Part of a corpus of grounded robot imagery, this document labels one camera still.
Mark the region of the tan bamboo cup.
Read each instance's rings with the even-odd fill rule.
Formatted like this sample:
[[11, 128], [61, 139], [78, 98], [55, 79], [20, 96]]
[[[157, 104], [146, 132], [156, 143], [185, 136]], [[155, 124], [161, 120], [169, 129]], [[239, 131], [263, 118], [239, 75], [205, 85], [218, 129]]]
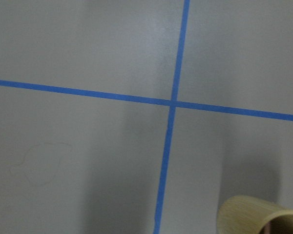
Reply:
[[237, 195], [220, 207], [216, 227], [219, 234], [293, 234], [293, 209]]

